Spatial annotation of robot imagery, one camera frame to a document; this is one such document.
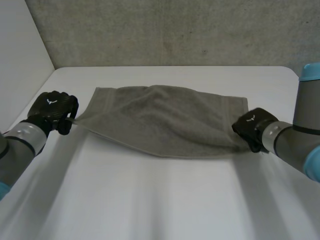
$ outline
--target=towel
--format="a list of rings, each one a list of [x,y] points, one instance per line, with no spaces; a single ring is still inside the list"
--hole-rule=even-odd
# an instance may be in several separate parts
[[[231,127],[246,112],[244,97],[165,85],[97,87],[74,123],[155,156],[223,158],[249,151]]]

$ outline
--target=white table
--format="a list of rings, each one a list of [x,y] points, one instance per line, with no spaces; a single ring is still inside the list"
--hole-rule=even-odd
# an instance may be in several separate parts
[[[171,85],[247,97],[292,122],[298,77],[285,67],[67,67],[37,93],[64,91],[81,114],[95,87]],[[36,99],[16,123],[24,119]],[[0,203],[1,240],[318,240],[320,184],[271,154],[153,157],[73,127]]]

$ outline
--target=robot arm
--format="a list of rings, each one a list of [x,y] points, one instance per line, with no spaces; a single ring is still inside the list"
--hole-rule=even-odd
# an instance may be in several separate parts
[[[320,63],[307,64],[299,78],[293,124],[256,108],[241,116],[233,130],[252,152],[272,152],[310,179],[320,182]]]
[[[70,132],[69,119],[75,118],[78,106],[75,96],[44,92],[32,105],[26,120],[5,135],[0,133],[0,200],[41,153],[51,131],[57,130],[62,135]]]

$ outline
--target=cloth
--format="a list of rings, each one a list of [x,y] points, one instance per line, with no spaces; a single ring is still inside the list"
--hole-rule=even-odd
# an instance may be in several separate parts
[[[249,151],[231,127],[246,112],[246,98],[184,87],[98,87],[75,123],[160,157],[221,158]]]

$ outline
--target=gray wall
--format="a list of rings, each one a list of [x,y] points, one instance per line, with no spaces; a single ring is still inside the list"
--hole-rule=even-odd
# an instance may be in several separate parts
[[[26,0],[56,68],[320,62],[319,0]]]

